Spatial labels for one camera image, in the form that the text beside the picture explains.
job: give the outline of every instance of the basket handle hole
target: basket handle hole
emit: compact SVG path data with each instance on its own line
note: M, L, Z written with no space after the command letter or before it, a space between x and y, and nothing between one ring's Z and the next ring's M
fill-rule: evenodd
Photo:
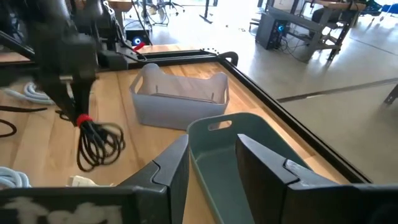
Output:
M207 127L209 131L216 131L224 128L229 128L232 125L232 121L222 121L213 124L209 124Z

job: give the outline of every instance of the workbench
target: workbench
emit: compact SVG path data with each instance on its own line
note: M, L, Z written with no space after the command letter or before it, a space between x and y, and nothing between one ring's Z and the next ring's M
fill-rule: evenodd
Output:
M86 4L86 0L75 0L75 2L78 9L83 9ZM132 8L131 0L108 0L108 2L109 6L111 6L111 8L115 12L115 17L118 20L119 25L121 27L124 27L123 13L130 11L130 9Z
M306 0L304 2L304 6L306 3L314 3L319 4L324 7L323 14L320 18L319 22L313 22L309 19L306 19L301 16L302 11L301 9L299 15L295 15L299 0L295 0L290 12L285 12L280 9L276 9L273 7L274 0L270 0L267 2L266 11L267 14L271 16L271 18L267 18L267 20L274 19L274 20L282 20L287 21L288 23L297 24L304 29L310 30L314 32L313 36L309 35L302 35L298 34L296 30L288 30L286 33L304 41L308 46L306 49L306 55L301 58L303 61L309 61L316 50L325 50L331 49L331 53L328 57L328 61L332 61L336 54L341 49L343 44L343 40L346 37L349 29L354 24L355 20L358 18L359 13L365 9L366 5L359 3L359 2L341 2L341 1L324 1L324 0ZM335 11L346 11L346 18L343 24L343 28L339 34L338 38L330 37L329 35L323 35L322 31L326 26L331 27L331 29L335 28L336 24L329 23L329 18ZM262 23L259 24L259 29L262 29Z
M181 45L147 46L142 52L188 50ZM16 54L0 54L0 61L23 60ZM335 182L348 181L318 152L305 142L298 133L284 123L270 108L249 91L237 78L217 62L174 65L162 67L174 75L208 78L216 72L229 77L230 101L226 114L250 112L258 114L273 127L296 153L318 174ZM138 123L129 87L139 70L105 72L98 74L90 97L90 116L95 121L111 122L123 128L126 149L118 161L110 166L98 167L84 173L76 164L76 145L79 131L55 113L56 106L37 113L10 113L0 111L0 119L12 122L17 133L0 139L0 166L25 172L34 187L65 186L68 177L81 175L97 184L119 184L158 156L185 131L143 126ZM22 90L23 84L12 86ZM23 108L40 108L26 101L16 100L0 92L0 105ZM4 126L0 132L8 132ZM184 223L214 223L197 177L190 166Z

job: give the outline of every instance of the floor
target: floor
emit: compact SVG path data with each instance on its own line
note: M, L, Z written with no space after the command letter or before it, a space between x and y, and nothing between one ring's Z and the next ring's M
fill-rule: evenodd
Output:
M233 50L239 55L238 68L276 99L398 78L398 19L394 17L382 22L361 17L332 63L326 61L327 50L302 63L256 44L256 28L249 32L248 15L239 16L244 9L218 16L217 8L210 10L215 15L212 25L199 17L203 7L187 7L185 13L171 16L168 27L154 26L153 43ZM392 82L282 106L375 183L398 182L398 156L393 154L398 146L398 101L390 107L382 104L394 87Z

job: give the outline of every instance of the blue light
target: blue light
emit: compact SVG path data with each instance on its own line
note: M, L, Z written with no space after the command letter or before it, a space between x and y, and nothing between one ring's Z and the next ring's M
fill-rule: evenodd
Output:
M279 32L283 32L284 29L285 29L285 27L283 25L279 25L279 27L278 27L278 31Z
M140 37L134 37L134 38L132 39L132 45L133 45L133 46L137 46L137 45L139 45L141 42L142 42L142 40L141 40Z

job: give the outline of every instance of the red cable tie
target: red cable tie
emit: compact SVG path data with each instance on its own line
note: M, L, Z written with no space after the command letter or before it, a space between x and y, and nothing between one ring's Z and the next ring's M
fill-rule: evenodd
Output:
M139 43L137 46L135 46L132 51L136 52L137 50L143 48L145 46L145 43L142 41L141 43Z
M78 127L85 121L92 121L93 119L88 114L81 114L77 117L76 124Z

